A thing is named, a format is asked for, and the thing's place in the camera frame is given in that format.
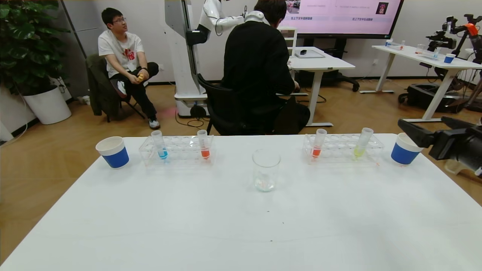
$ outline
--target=test tube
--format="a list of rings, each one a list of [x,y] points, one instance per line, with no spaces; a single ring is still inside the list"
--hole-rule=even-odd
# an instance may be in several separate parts
[[[211,155],[209,152],[208,132],[206,130],[198,131],[199,147],[201,148],[201,156],[208,159]]]
[[[363,128],[361,130],[360,139],[358,139],[358,143],[355,147],[354,154],[355,157],[361,157],[365,153],[366,146],[372,138],[373,130],[370,128]]]
[[[154,146],[156,146],[157,154],[161,159],[167,158],[166,144],[164,143],[164,138],[162,137],[162,132],[156,130],[151,133],[152,141],[154,141]]]
[[[435,49],[435,52],[433,53],[433,58],[435,59],[439,58],[439,54],[440,54],[440,47],[437,47]]]
[[[311,155],[313,158],[318,158],[321,154],[321,147],[325,142],[325,138],[328,132],[325,129],[316,130],[315,142],[313,143],[313,149],[311,150]]]

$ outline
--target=white t-shirt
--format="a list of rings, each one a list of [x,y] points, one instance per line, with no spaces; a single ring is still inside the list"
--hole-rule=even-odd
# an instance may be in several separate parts
[[[137,59],[138,52],[144,52],[141,39],[132,33],[126,32],[127,41],[120,42],[110,30],[104,31],[100,34],[98,39],[99,56],[114,54],[120,65],[129,71],[134,71],[140,66],[139,59]],[[119,72],[107,61],[107,72],[109,78],[118,74]]]

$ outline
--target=sneaker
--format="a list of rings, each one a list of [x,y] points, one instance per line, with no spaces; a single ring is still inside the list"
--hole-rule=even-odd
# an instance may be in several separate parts
[[[151,127],[152,130],[157,130],[161,127],[161,125],[157,120],[149,120],[149,127]]]
[[[119,90],[119,96],[121,96],[121,98],[125,98],[127,97],[127,92],[125,91],[125,87],[124,87],[124,82],[122,81],[118,81],[117,82],[117,89]]]

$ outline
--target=white robot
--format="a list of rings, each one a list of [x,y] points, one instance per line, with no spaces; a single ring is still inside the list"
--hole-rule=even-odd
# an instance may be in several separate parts
[[[253,11],[244,12],[239,16],[224,16],[222,1],[205,0],[199,25],[194,29],[191,25],[192,5],[190,0],[165,0],[161,6],[161,13],[165,14],[165,21],[161,21],[171,49],[171,58],[176,81],[177,111],[180,117],[190,117],[194,106],[207,107],[207,95],[203,87],[199,86],[196,75],[200,72],[197,44],[205,43],[212,31],[221,35],[248,20],[265,22],[263,13]]]

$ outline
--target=white flower pot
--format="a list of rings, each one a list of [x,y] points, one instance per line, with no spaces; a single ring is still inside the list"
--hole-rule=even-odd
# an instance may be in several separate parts
[[[24,99],[42,124],[61,122],[72,115],[58,87],[42,94],[24,96]]]

